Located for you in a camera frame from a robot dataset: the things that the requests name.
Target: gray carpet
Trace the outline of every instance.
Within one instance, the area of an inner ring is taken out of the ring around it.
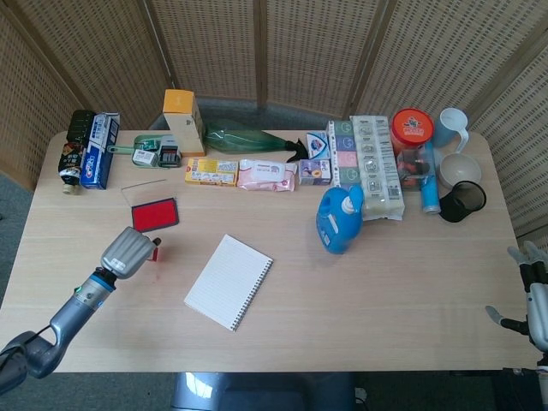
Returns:
[[[254,104],[245,101],[201,99],[200,111],[205,121],[228,118],[262,129],[323,129],[327,121],[325,116],[282,107],[255,110]],[[163,118],[152,128],[165,129]],[[3,176],[0,176],[0,193],[1,300],[32,195]],[[43,380],[29,378],[22,386],[0,397],[0,411],[165,410],[169,409],[174,377],[169,373],[55,373]],[[363,372],[358,373],[357,380],[368,393],[372,411],[495,409],[488,377]]]

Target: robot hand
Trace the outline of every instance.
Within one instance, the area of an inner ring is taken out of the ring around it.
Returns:
[[[145,263],[160,239],[127,227],[104,251],[101,267],[80,286],[55,314],[50,324],[38,333],[27,331],[13,340],[0,353],[0,395],[21,384],[27,374],[43,378],[53,372],[73,338],[92,315],[103,305],[116,287],[117,279],[133,276]],[[56,341],[51,343],[40,333],[51,328]]]
[[[508,254],[520,267],[521,280],[527,297],[526,321],[506,319],[492,306],[486,306],[485,309],[497,324],[529,336],[531,343],[544,355],[539,366],[546,366],[548,365],[548,273],[546,273],[548,253],[539,250],[530,241],[525,241],[524,246],[528,256],[514,247],[508,248]]]

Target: pink package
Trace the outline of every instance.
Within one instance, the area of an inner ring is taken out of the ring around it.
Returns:
[[[297,165],[267,160],[240,160],[237,186],[249,191],[293,191]]]

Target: cardboard box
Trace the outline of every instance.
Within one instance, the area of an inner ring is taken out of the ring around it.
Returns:
[[[118,113],[99,113],[93,119],[92,132],[82,162],[80,185],[85,188],[105,190],[109,179],[111,152],[107,147],[116,144],[120,128]]]
[[[326,186],[330,181],[329,160],[299,161],[299,184],[302,186]]]
[[[238,162],[213,158],[189,158],[185,182],[210,186],[235,186]]]
[[[184,157],[205,156],[202,141],[204,125],[193,92],[168,89],[164,98],[164,117],[171,133],[177,138]]]
[[[308,158],[311,160],[329,160],[329,142],[325,131],[309,131],[307,133]]]

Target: spiral notebook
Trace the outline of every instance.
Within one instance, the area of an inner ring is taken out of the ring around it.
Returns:
[[[271,265],[271,258],[225,235],[185,304],[236,331]]]

